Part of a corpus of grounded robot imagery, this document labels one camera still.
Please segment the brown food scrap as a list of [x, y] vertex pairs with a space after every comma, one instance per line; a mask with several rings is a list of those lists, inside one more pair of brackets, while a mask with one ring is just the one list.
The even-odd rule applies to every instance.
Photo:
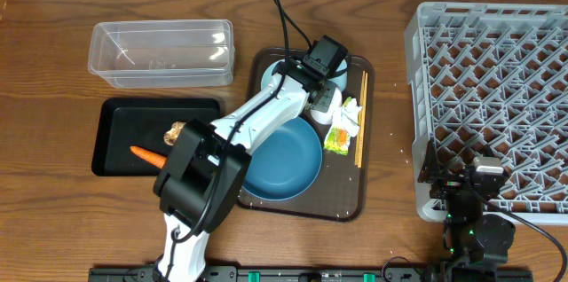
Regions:
[[164, 143], [166, 145], [173, 146], [177, 141], [178, 136], [185, 125], [186, 125], [185, 121], [173, 122], [170, 130], [168, 130], [163, 136]]

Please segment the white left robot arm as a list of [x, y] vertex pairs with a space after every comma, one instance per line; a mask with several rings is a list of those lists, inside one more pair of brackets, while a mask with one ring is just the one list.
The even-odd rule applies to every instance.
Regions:
[[284, 59], [271, 80], [233, 113], [185, 124], [153, 188], [167, 229], [155, 280], [195, 281], [203, 273], [209, 235], [233, 208], [253, 152], [306, 108], [328, 108], [325, 97], [347, 67], [339, 60], [325, 65]]

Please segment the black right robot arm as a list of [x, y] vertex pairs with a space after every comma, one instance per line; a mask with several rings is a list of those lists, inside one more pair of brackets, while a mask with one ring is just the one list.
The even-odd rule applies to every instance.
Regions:
[[446, 203], [443, 246], [451, 256], [428, 265], [422, 281], [498, 279], [498, 267], [508, 260], [516, 228], [499, 215], [486, 214], [483, 208], [507, 179], [505, 168], [490, 147], [486, 147], [484, 156], [453, 173], [441, 167], [434, 142], [429, 141], [418, 181], [430, 185], [432, 199]]

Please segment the blue plate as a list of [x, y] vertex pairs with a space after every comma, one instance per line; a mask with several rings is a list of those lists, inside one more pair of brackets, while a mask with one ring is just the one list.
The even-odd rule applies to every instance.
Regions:
[[298, 117], [278, 127], [252, 154], [243, 188], [264, 200], [289, 200], [306, 191], [323, 161], [315, 129]]

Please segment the orange carrot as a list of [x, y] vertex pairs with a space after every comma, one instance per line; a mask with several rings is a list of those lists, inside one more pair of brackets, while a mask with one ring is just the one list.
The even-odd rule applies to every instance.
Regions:
[[148, 162], [149, 164], [162, 169], [166, 163], [167, 158], [158, 153], [151, 152], [139, 146], [131, 146], [130, 151], [139, 157], [141, 160]]

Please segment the light blue rice bowl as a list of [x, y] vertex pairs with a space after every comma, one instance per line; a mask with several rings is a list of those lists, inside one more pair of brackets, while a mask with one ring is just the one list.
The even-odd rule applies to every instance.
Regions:
[[272, 77], [279, 72], [279, 66], [284, 62], [285, 62], [284, 59], [275, 61], [265, 69], [260, 83], [261, 90], [263, 90], [265, 87], [267, 87], [270, 84], [270, 82], [272, 81]]

